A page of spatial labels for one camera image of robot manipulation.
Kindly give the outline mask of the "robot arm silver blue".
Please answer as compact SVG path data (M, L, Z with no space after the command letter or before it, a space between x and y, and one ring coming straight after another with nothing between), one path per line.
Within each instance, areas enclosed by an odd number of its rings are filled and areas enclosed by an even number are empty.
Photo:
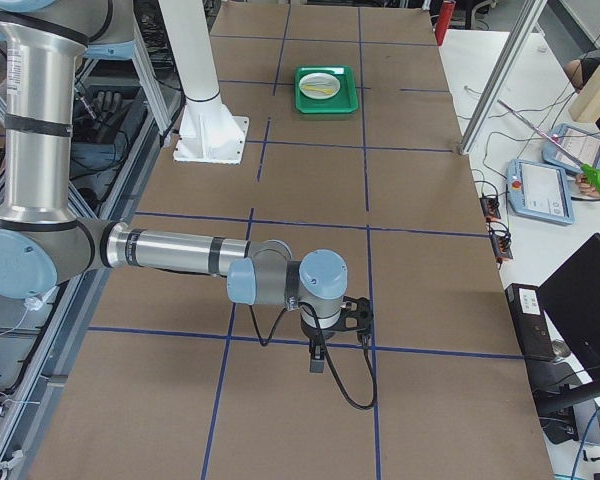
M77 60L92 46L132 44L134 27L129 1L0 1L7 42L0 295L24 299L125 265L223 277L235 303L299 311L311 370L331 368L326 341L346 325L347 266L337 253L320 249L297 261L277 240L134 229L70 211Z

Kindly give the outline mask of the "person hand holding reacher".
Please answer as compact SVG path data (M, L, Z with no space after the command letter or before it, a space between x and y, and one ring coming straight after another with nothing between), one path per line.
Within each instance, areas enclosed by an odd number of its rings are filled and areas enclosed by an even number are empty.
M575 184L581 195L595 199L600 198L597 189L588 182L584 174L579 174L575 177Z

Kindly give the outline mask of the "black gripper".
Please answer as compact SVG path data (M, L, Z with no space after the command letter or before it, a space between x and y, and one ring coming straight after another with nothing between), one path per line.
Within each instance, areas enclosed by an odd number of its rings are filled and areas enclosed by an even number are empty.
M307 302L300 303L301 329L305 336L311 341L309 345L309 372L312 374L322 374L325 368L326 339L332 336L328 330L339 320L340 313L333 312L327 317L320 317L316 309Z

